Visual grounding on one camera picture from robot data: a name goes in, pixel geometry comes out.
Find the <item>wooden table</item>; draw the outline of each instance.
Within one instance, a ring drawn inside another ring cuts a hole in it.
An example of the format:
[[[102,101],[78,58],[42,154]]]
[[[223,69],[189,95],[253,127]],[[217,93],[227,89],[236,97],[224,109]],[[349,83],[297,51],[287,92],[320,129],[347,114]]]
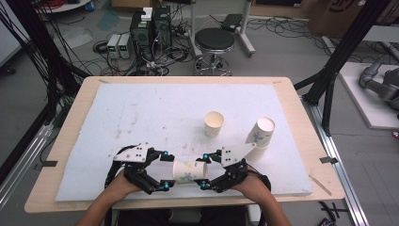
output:
[[[56,167],[43,168],[25,204],[28,213],[46,213],[86,210],[91,202],[55,202],[69,154],[78,138],[80,128],[93,103],[97,88],[102,83],[135,84],[269,84],[279,96],[286,120],[291,128],[296,146],[311,181],[313,193],[308,196],[276,197],[279,202],[340,200],[344,197],[343,187],[329,163],[322,164],[320,158],[327,156],[311,121],[300,102],[291,81],[286,77],[89,77],[72,105],[48,161],[57,161]],[[244,197],[179,199],[179,200],[139,200],[122,201],[116,209],[193,207],[210,205],[232,205],[253,203]]]

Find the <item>cardboard box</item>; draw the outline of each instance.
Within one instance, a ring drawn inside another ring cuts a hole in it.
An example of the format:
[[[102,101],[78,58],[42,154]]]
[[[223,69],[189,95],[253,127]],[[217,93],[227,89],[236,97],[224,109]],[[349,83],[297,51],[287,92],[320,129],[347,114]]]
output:
[[[112,0],[113,8],[148,8],[155,7],[162,0]]]
[[[359,2],[360,0],[319,1],[309,19],[309,30],[318,35],[342,38],[362,8]]]

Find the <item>paper cup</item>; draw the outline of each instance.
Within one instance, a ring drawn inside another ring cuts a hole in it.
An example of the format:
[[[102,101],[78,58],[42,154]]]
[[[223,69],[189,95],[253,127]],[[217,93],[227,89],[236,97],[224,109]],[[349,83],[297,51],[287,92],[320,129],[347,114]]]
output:
[[[194,180],[200,179],[208,179],[208,166],[205,162],[174,161],[173,180],[177,184],[196,183]]]
[[[256,143],[257,148],[266,148],[275,129],[273,120],[262,117],[258,119],[247,136],[248,143]]]
[[[266,148],[255,147],[249,154],[247,154],[246,160],[256,162],[263,157],[266,150],[267,150],[267,147]]]
[[[205,122],[205,135],[210,138],[217,137],[224,122],[223,115],[217,111],[211,111],[205,115],[203,120]]]

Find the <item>white foam board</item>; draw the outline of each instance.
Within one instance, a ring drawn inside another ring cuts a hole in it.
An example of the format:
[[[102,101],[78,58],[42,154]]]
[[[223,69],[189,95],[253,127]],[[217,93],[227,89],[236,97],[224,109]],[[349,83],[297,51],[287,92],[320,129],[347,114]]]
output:
[[[204,134],[203,117],[219,111],[225,122],[217,138]],[[261,160],[250,163],[266,174],[275,195],[308,195],[311,183],[293,140],[278,96],[271,85],[102,84],[68,159],[57,201],[91,201],[104,190],[106,174],[120,148],[149,142],[177,159],[196,160],[223,146],[244,144],[256,120],[269,117],[276,130]],[[224,173],[209,165],[209,177]],[[154,161],[147,167],[156,180],[172,179],[172,163]],[[201,191],[194,184],[169,192],[135,193],[128,199],[178,199],[242,196]]]

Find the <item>clamp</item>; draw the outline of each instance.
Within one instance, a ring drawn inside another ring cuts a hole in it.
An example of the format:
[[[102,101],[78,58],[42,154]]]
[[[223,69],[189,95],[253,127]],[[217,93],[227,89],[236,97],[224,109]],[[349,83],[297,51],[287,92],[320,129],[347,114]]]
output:
[[[169,191],[174,186],[175,180],[157,182],[145,170],[159,156],[161,156],[160,161],[173,162],[174,160],[174,155],[168,154],[167,151],[156,151],[154,148],[150,148],[148,143],[122,148],[114,156],[104,187],[107,188],[111,184],[118,170],[124,166],[124,177],[147,194],[151,195],[153,191]]]
[[[264,185],[271,190],[271,184],[266,175],[260,174],[256,170],[247,169],[247,161],[244,158],[255,147],[254,143],[244,145],[236,145],[230,147],[223,147],[221,150],[216,150],[215,153],[205,153],[202,158],[197,161],[211,164],[212,160],[221,164],[225,173],[214,180],[200,179],[195,180],[201,190],[212,189],[217,193],[224,192],[233,186],[241,184],[249,173],[254,173],[263,181]]]

